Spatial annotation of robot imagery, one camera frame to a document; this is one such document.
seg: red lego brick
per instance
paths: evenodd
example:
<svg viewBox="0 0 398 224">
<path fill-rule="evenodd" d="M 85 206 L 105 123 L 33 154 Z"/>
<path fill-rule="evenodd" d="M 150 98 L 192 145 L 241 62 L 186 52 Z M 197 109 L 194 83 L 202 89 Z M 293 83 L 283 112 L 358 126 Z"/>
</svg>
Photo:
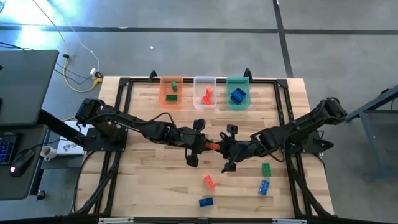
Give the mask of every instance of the red lego brick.
<svg viewBox="0 0 398 224">
<path fill-rule="evenodd" d="M 212 89 L 212 87 L 207 87 L 207 88 L 206 88 L 206 96 L 207 96 L 208 98 L 210 98 L 210 97 L 213 96 L 213 89 Z"/>
<path fill-rule="evenodd" d="M 202 99 L 203 99 L 203 102 L 204 102 L 206 105 L 212 105 L 212 104 L 213 104 L 213 103 L 210 101 L 210 99 L 209 99 L 206 95 L 203 96 Z"/>
<path fill-rule="evenodd" d="M 213 180 L 209 175 L 205 177 L 205 184 L 207 185 L 207 188 L 209 190 L 213 190 L 214 188 L 216 188 L 216 186 L 213 183 Z"/>
</svg>

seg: wooden table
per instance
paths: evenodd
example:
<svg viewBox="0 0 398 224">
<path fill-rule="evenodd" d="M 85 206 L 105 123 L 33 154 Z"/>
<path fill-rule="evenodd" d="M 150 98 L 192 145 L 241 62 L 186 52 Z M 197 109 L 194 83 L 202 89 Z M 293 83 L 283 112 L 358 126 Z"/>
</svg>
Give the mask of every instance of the wooden table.
<svg viewBox="0 0 398 224">
<path fill-rule="evenodd" d="M 106 104 L 114 105 L 119 78 L 104 78 L 99 99 Z M 310 111 L 304 80 L 291 78 L 288 79 L 288 84 L 294 116 L 298 118 Z M 280 92 L 285 109 L 283 91 Z M 164 112 L 165 110 L 158 107 L 158 95 L 158 83 L 135 83 L 129 114 L 148 120 Z M 126 91 L 123 93 L 120 108 L 124 108 L 125 96 Z M 225 84 L 217 85 L 218 104 L 215 110 L 196 110 L 192 104 L 192 96 L 193 84 L 184 83 L 182 109 L 168 112 L 177 126 L 192 127 L 194 119 L 206 119 L 203 133 L 209 139 L 219 141 L 218 133 L 226 132 L 227 124 L 239 126 L 236 136 L 238 140 L 249 140 L 250 134 L 265 127 L 279 126 L 272 85 L 251 85 L 251 105 L 246 111 L 227 109 Z M 168 121 L 168 117 L 161 117 L 159 120 Z M 83 169 L 76 201 L 78 208 L 98 185 L 103 157 L 103 152 L 93 154 Z M 279 163 L 270 156 L 253 157 L 238 163 L 236 172 L 221 174 L 225 162 L 221 154 L 208 151 L 199 155 L 197 168 L 190 167 L 185 164 L 184 149 L 154 144 L 139 133 L 129 131 L 127 147 L 119 167 L 112 216 L 294 217 L 285 163 Z M 270 163 L 272 177 L 262 176 L 263 162 Z M 324 208 L 333 213 L 322 163 L 315 156 L 304 154 L 303 165 L 308 187 Z M 206 175 L 211 175 L 216 185 L 215 190 L 207 190 L 203 181 Z M 270 181 L 266 196 L 258 193 L 262 179 Z M 200 208 L 199 199 L 207 197 L 213 197 L 214 205 Z M 304 211 L 299 190 L 298 197 L 300 208 Z M 106 198 L 105 196 L 101 208 L 104 208 Z"/>
</svg>

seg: concrete floor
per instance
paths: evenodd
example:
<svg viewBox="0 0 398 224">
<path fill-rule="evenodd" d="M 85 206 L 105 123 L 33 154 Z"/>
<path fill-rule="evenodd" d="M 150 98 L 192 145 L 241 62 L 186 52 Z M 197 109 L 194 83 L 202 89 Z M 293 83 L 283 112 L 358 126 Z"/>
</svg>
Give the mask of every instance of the concrete floor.
<svg viewBox="0 0 398 224">
<path fill-rule="evenodd" d="M 150 1 L 39 1 L 63 25 L 65 13 L 73 26 L 181 27 L 276 29 L 272 0 L 150 0 Z M 397 1 L 279 0 L 285 29 L 398 29 Z M 0 22 L 50 24 L 31 1 L 9 1 Z M 70 70 L 87 75 L 96 60 L 72 32 L 63 32 L 72 56 Z M 103 75 L 240 75 L 246 67 L 255 77 L 286 77 L 278 34 L 79 32 L 83 43 L 101 62 Z M 0 41 L 33 49 L 58 49 L 56 32 L 35 27 L 0 30 Z M 295 78 L 304 78 L 310 105 L 328 96 L 353 111 L 398 83 L 396 35 L 286 35 Z M 79 86 L 90 87 L 90 83 Z M 79 94 L 54 73 L 44 109 L 60 119 L 75 114 L 82 99 L 96 98 L 99 87 Z M 398 220 L 397 179 L 365 182 L 375 172 L 375 160 L 362 124 L 355 120 L 322 128 L 335 147 L 325 153 L 326 173 L 335 213 L 345 218 L 394 222 Z M 66 215 L 72 202 L 77 170 L 48 170 L 41 189 L 49 197 L 0 202 L 1 220 Z"/>
</svg>

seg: white cable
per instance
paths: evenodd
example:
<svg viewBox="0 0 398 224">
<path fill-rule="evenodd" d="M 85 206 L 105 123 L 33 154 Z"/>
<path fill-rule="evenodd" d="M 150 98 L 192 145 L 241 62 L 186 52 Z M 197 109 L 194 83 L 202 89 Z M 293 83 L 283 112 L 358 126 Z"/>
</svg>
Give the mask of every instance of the white cable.
<svg viewBox="0 0 398 224">
<path fill-rule="evenodd" d="M 43 12 L 43 14 L 49 19 L 49 21 L 52 23 L 52 25 L 56 28 L 56 30 L 58 31 L 58 33 L 60 34 L 62 40 L 63 40 L 63 44 L 65 45 L 65 53 L 68 54 L 68 48 L 67 48 L 67 42 L 65 41 L 65 39 L 63 38 L 63 35 L 61 34 L 60 30 L 58 30 L 58 27 L 52 22 L 52 20 L 49 18 L 49 16 L 43 11 L 43 9 L 37 4 L 37 2 L 35 0 L 32 0 L 36 6 Z"/>
<path fill-rule="evenodd" d="M 62 14 L 62 12 L 60 12 L 60 11 L 58 10 L 58 8 L 56 8 L 56 7 L 55 7 L 55 10 L 57 10 L 57 12 L 58 12 L 59 14 L 61 14 L 61 16 L 63 17 L 63 20 L 65 21 L 65 23 L 67 24 L 67 26 L 68 26 L 69 28 L 71 28 L 71 30 L 73 31 L 73 33 L 76 35 L 76 38 L 79 40 L 80 45 L 83 46 L 83 47 L 84 47 L 85 49 L 87 49 L 88 51 L 90 51 L 91 54 L 94 56 L 94 58 L 97 59 L 97 64 L 98 64 L 98 69 L 97 69 L 97 71 L 99 71 L 99 70 L 100 70 L 100 60 L 98 59 L 98 57 L 94 54 L 94 52 L 93 52 L 91 49 L 89 49 L 86 45 L 84 45 L 84 44 L 81 42 L 81 40 L 80 40 L 80 38 L 79 38 L 79 35 L 77 35 L 76 31 L 75 31 L 75 30 L 73 29 L 73 27 L 68 23 L 67 19 L 66 19 L 65 16 Z"/>
</svg>

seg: clear plastic bin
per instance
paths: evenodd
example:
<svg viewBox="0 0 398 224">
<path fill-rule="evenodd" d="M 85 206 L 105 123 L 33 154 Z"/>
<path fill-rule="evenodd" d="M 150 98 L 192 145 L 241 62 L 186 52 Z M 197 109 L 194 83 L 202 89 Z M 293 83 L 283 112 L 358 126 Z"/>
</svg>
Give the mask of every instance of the clear plastic bin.
<svg viewBox="0 0 398 224">
<path fill-rule="evenodd" d="M 172 82 L 177 84 L 177 92 L 173 91 Z M 159 106 L 165 109 L 180 109 L 182 107 L 182 77 L 162 77 L 160 78 Z M 176 95 L 176 101 L 167 101 L 167 95 Z"/>
<path fill-rule="evenodd" d="M 207 105 L 203 101 L 206 89 L 210 87 L 213 94 L 209 97 L 211 104 Z M 194 77 L 193 78 L 193 105 L 196 109 L 214 109 L 217 105 L 217 79 L 216 77 Z"/>
<path fill-rule="evenodd" d="M 240 104 L 236 104 L 231 100 L 232 92 L 237 88 L 240 88 L 246 94 Z M 229 110 L 245 110 L 250 106 L 250 84 L 248 77 L 227 77 L 226 104 Z"/>
</svg>

